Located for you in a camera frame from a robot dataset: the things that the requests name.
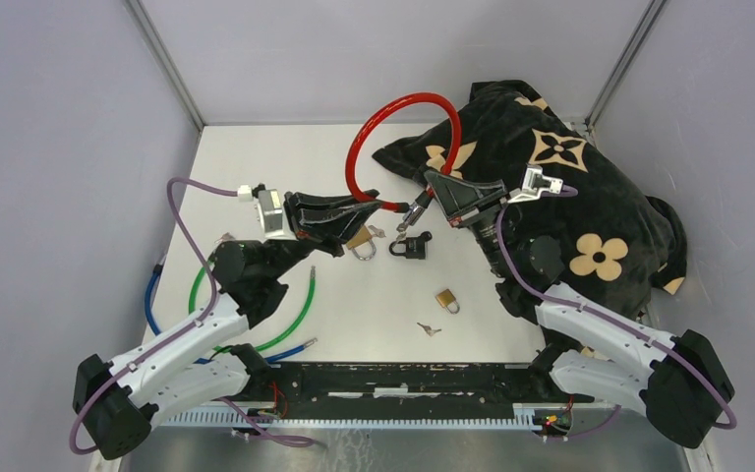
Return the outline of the red cable lock keys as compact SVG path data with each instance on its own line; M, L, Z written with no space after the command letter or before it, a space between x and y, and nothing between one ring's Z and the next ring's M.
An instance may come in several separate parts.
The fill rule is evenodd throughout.
M401 222L396 226L396 231L399 234L405 234L411 226L414 226L426 211L424 206L418 204L412 204L404 213Z

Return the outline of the red cable lock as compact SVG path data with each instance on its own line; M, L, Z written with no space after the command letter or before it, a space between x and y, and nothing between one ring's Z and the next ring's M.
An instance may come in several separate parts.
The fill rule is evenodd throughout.
M344 166L344 177L348 191L357 202L367 203L376 201L380 204L381 209L395 213L405 212L410 208L410 205L407 203L388 202L367 195L357 183L356 165L362 146L365 144L371 132L380 123L404 108L421 103L435 105L441 108L447 115L448 123L450 125L451 141L447 157L445 158L445 164L440 168L440 172L449 175L453 170L454 162L457 159L462 141L462 124L457 109L446 97L440 94L429 91L410 93L390 101L372 115L362 125L348 149Z

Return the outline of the black padlock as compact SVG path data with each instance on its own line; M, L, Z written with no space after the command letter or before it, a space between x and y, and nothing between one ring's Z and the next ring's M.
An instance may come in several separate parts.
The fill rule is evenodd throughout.
M416 261L425 260L427 258L427 245L432 239L432 233L424 231L418 236L404 237L392 242L388 251L394 257Z

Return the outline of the large brass padlock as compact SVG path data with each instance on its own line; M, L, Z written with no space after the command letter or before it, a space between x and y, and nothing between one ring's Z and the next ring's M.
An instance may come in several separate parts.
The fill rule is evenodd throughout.
M367 262L377 254L377 246L373 241L373 234L366 225L345 244L347 250L359 261Z

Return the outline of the small brass padlock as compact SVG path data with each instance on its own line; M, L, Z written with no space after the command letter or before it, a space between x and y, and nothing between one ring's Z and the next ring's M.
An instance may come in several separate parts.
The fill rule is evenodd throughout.
M460 304L450 289L443 289L435 295L438 304L449 314L456 315L460 312Z

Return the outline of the small padlock keys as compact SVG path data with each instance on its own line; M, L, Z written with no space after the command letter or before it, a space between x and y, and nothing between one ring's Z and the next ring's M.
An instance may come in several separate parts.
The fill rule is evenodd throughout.
M441 328L433 328L427 324L417 323L417 326L420 327L424 331L424 333L429 337L433 337L436 334L442 332Z

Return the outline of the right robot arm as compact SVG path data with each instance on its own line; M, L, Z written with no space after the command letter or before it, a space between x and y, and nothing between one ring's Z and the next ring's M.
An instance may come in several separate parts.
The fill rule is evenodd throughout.
M528 376L542 401L561 394L586 395L644 417L663 436L698 447L712 429L737 425L729 404L733 385L711 342L639 324L588 299L561 281L559 243L551 236L519 237L505 231L509 209L543 198L572 198L577 190L527 167L522 183L508 190L501 181L472 183L429 170L427 189L451 226L467 228L483 249L495 290L506 312L569 342L540 352ZM594 357L569 343L596 350Z

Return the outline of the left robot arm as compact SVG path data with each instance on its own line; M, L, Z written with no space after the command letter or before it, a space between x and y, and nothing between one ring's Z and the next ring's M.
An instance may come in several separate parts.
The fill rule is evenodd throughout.
M87 431L107 460L133 451L166 419L212 399L263 397L270 375L251 346L208 363L203 356L273 315L288 290L280 277L314 251L342 256L381 207L374 193L359 202L242 186L233 195L255 205L264 238L227 239L200 257L213 289L207 303L146 344L109 361L91 355L78 367L75 427Z

